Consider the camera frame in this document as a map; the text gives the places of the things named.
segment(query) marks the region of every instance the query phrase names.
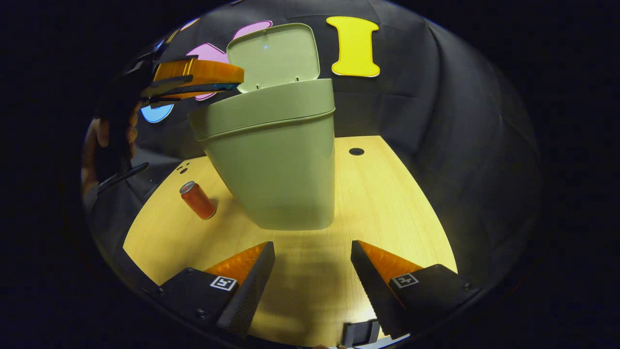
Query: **table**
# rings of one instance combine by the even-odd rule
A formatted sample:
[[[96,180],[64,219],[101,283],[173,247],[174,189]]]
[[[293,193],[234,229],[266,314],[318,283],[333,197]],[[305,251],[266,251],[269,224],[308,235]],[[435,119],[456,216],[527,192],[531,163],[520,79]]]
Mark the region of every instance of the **table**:
[[[365,152],[352,155],[351,148]],[[435,212],[380,136],[336,138],[335,164],[332,225],[277,231],[261,229],[245,215],[208,157],[185,160],[148,199],[123,247],[146,275],[163,284],[183,268],[205,270],[273,241],[275,264],[249,334],[298,346],[335,346],[345,322],[376,318],[350,261],[352,240],[420,266],[441,263],[457,271]],[[187,181],[216,201],[211,219],[201,220],[181,199],[179,189]]]

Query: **trash can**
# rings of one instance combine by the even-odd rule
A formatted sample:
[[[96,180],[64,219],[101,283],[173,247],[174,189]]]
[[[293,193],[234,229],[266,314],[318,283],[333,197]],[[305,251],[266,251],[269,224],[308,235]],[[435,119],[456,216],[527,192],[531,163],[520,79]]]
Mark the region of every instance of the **trash can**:
[[[190,113],[194,136],[261,228],[314,230],[334,220],[334,91],[312,29],[285,24],[228,45],[240,95]]]

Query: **human hand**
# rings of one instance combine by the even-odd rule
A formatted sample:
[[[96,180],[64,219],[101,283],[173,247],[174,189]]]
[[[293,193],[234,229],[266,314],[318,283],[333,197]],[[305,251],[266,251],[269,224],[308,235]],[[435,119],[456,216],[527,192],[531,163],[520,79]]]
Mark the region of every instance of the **human hand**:
[[[129,141],[131,158],[136,153],[134,141],[138,137],[138,109],[140,104],[137,103],[129,118],[129,126],[127,127],[127,140]],[[102,148],[108,146],[110,138],[110,123],[102,119],[93,119],[86,137],[84,146],[82,147],[82,195],[87,193],[93,186],[99,183],[95,172],[95,148],[99,144]]]

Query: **yellow foam shape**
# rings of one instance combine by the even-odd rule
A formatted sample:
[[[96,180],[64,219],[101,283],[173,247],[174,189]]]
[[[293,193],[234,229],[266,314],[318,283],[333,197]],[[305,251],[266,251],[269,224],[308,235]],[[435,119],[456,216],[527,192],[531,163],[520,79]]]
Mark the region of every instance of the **yellow foam shape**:
[[[368,78],[379,75],[379,66],[373,63],[372,37],[379,26],[365,19],[343,16],[329,17],[327,23],[338,30],[340,43],[340,56],[332,65],[332,71],[338,75]]]

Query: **red can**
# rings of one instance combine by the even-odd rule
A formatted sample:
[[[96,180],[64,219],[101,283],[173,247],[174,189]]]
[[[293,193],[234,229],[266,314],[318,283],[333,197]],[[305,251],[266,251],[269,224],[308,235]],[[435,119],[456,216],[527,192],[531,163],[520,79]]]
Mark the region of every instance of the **red can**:
[[[215,214],[215,205],[198,183],[189,181],[183,184],[180,193],[183,200],[200,218],[209,219]]]

